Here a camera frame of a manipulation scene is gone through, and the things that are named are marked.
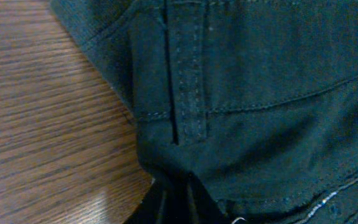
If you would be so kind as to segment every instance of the wooden table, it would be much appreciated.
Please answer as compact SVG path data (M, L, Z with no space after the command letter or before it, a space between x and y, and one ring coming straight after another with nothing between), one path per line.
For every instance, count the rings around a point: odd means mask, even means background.
M0 0L0 223L122 223L150 187L128 110L47 0Z

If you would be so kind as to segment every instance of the wood grain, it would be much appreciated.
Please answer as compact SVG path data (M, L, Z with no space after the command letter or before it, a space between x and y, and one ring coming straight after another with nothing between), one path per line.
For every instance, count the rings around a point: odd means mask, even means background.
M122 223L150 177L128 110L45 0L0 0L0 223Z

